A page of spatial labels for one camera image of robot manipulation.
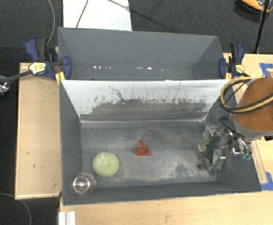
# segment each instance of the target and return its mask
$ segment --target blue clamp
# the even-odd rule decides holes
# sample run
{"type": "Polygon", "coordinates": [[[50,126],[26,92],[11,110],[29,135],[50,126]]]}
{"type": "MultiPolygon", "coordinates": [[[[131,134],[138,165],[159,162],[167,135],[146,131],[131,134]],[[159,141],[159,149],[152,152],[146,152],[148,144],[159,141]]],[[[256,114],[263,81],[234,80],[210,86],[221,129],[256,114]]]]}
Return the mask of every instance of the blue clamp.
{"type": "Polygon", "coordinates": [[[267,176],[268,183],[260,184],[261,190],[262,191],[265,191],[265,190],[273,191],[273,179],[272,179],[272,176],[271,176],[271,174],[269,172],[266,172],[266,176],[267,176]]]}
{"type": "Polygon", "coordinates": [[[229,57],[229,63],[226,59],[221,58],[219,62],[219,74],[220,78],[224,79],[226,73],[229,73],[231,77],[245,75],[244,69],[241,65],[244,58],[245,50],[241,43],[230,43],[232,57],[229,57]]]}
{"type": "Polygon", "coordinates": [[[55,79],[56,72],[53,70],[54,66],[63,66],[63,72],[65,79],[69,79],[72,72],[72,64],[70,57],[62,57],[62,61],[59,61],[58,55],[54,49],[50,49],[50,61],[46,58],[46,41],[47,38],[31,37],[25,42],[26,53],[32,58],[33,62],[41,61],[46,64],[46,72],[41,73],[41,76],[45,76],[51,79],[55,79]]]}

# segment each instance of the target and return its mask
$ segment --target black floor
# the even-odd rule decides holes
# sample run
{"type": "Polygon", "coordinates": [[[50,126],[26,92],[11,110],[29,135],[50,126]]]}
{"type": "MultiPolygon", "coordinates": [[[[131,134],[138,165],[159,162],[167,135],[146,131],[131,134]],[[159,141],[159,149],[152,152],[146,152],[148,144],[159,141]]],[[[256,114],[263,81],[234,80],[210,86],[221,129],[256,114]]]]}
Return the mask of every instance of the black floor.
{"type": "MultiPolygon", "coordinates": [[[[241,42],[247,53],[254,50],[260,15],[250,14],[235,0],[129,0],[133,30],[217,35],[224,52],[229,43],[241,42]]],[[[51,0],[57,26],[62,25],[62,0],[51,0]]],[[[0,0],[0,75],[18,72],[19,62],[28,60],[24,41],[32,36],[48,37],[52,15],[46,0],[0,0]]],[[[57,45],[57,33],[50,46],[57,45]]],[[[261,53],[273,53],[273,11],[265,21],[261,53]]],[[[12,194],[15,175],[17,84],[0,101],[0,192],[12,194]]],[[[56,222],[57,199],[27,201],[32,224],[56,222]]],[[[0,195],[0,224],[28,224],[25,207],[0,195]]]]}

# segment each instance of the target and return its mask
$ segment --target green ball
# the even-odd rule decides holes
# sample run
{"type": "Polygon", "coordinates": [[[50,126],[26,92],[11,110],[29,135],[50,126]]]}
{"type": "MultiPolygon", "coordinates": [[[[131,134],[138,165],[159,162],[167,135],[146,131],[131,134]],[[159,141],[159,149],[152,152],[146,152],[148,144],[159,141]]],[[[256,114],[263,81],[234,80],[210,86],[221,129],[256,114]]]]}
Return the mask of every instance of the green ball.
{"type": "Polygon", "coordinates": [[[118,158],[110,152],[101,152],[93,160],[93,169],[102,177],[111,177],[118,172],[118,158]]]}

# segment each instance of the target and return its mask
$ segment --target metal stand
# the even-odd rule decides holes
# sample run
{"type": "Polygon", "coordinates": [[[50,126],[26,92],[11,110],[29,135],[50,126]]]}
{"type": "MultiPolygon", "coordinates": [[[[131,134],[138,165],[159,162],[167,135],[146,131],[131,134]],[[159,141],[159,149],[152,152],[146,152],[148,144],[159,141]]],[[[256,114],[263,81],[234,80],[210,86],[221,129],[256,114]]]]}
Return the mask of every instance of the metal stand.
{"type": "Polygon", "coordinates": [[[266,11],[267,11],[267,7],[268,7],[269,3],[270,3],[270,0],[265,0],[264,1],[264,9],[263,9],[262,14],[261,14],[261,21],[260,21],[259,32],[258,32],[258,36],[257,36],[257,41],[256,41],[254,53],[258,53],[258,50],[259,50],[259,43],[260,43],[261,33],[262,33],[263,24],[264,24],[264,21],[265,21],[265,18],[266,18],[266,11]]]}

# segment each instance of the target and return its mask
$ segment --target robotic hand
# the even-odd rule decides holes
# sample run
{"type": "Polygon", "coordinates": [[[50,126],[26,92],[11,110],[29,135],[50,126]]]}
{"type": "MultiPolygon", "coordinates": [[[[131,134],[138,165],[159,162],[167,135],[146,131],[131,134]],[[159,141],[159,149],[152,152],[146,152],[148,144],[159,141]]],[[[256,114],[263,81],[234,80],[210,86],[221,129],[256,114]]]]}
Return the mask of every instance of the robotic hand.
{"type": "Polygon", "coordinates": [[[229,114],[218,119],[219,126],[206,126],[204,146],[199,151],[203,162],[212,173],[220,170],[226,157],[252,157],[251,141],[265,137],[273,139],[273,78],[237,78],[229,81],[221,90],[221,107],[229,114]],[[236,108],[226,105],[226,92],[238,83],[248,87],[236,108]]]}

